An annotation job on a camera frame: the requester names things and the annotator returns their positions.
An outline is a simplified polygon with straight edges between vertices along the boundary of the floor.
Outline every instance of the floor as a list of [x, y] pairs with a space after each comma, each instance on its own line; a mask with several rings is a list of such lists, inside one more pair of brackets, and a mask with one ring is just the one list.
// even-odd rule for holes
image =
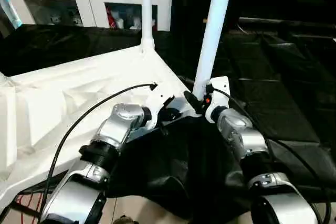
[[[39, 195], [34, 194], [31, 198], [30, 206], [33, 209], [37, 209], [36, 206], [39, 202]], [[24, 196], [21, 199], [23, 205], [28, 205], [30, 195]], [[324, 204], [317, 204], [317, 207], [324, 215]], [[126, 196], [118, 199], [108, 199], [103, 209], [103, 216], [99, 224], [112, 224], [122, 215], [127, 215], [139, 224], [187, 224], [187, 220], [183, 220], [177, 216], [174, 216], [170, 212], [166, 211], [158, 204], [145, 199], [140, 196]], [[332, 203], [332, 218], [329, 224], [335, 224], [334, 217], [336, 216], [336, 203]], [[4, 220], [3, 224], [36, 224], [37, 220], [33, 220], [32, 217], [22, 215], [17, 211], [11, 210]], [[247, 212], [237, 219], [227, 224], [253, 224], [250, 213]]]

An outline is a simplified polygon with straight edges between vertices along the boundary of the black cloth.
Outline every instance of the black cloth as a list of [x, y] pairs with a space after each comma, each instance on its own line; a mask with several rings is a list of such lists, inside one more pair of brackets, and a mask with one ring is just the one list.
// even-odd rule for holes
[[[7, 76], [138, 45], [141, 33], [104, 28], [24, 25], [1, 41]], [[195, 77], [202, 41], [154, 33], [155, 48], [177, 75]], [[296, 150], [336, 200], [336, 43], [268, 35], [225, 34], [213, 77], [226, 75], [270, 140]], [[223, 223], [249, 209], [238, 163], [215, 125], [185, 118], [129, 143], [112, 174], [108, 196], [142, 195], [194, 222]], [[278, 161], [309, 200], [323, 201], [316, 181], [283, 147]]]

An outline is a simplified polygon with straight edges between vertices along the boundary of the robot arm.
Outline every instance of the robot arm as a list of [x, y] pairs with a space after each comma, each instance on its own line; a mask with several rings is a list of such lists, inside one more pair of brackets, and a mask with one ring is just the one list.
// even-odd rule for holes
[[174, 96], [161, 85], [152, 91], [144, 106], [116, 104], [90, 144], [80, 148], [81, 157], [51, 195], [40, 222], [98, 223], [106, 202], [104, 192], [110, 174], [130, 133], [141, 127], [154, 129], [159, 111], [173, 99]]
[[[226, 92], [227, 86], [225, 81], [222, 85], [217, 82], [216, 88]], [[317, 224], [311, 206], [272, 162], [263, 135], [253, 128], [249, 118], [229, 109], [226, 100], [219, 102], [218, 95], [221, 94], [213, 91], [205, 115], [209, 122], [217, 124], [240, 162], [247, 188], [254, 199], [251, 206], [253, 223]]]

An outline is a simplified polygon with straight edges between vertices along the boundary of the white metal pole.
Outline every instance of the white metal pole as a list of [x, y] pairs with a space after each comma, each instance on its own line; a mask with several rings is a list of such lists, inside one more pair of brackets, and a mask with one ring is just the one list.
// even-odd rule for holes
[[154, 48], [152, 35], [152, 0], [142, 0], [142, 38], [141, 46], [143, 50]]
[[211, 78], [228, 2], [229, 0], [211, 0], [193, 88], [193, 94], [199, 100], [203, 99], [205, 85]]

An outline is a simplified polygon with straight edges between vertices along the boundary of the cable connector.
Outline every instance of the cable connector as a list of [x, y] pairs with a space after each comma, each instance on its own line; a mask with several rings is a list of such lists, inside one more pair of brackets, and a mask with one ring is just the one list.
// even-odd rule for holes
[[157, 86], [157, 83], [153, 83], [149, 86], [149, 88], [153, 91]]
[[214, 89], [214, 87], [212, 86], [212, 84], [207, 84], [206, 86], [205, 86], [205, 92], [207, 93], [207, 94], [211, 94], [212, 92], [214, 92], [215, 91], [215, 89]]

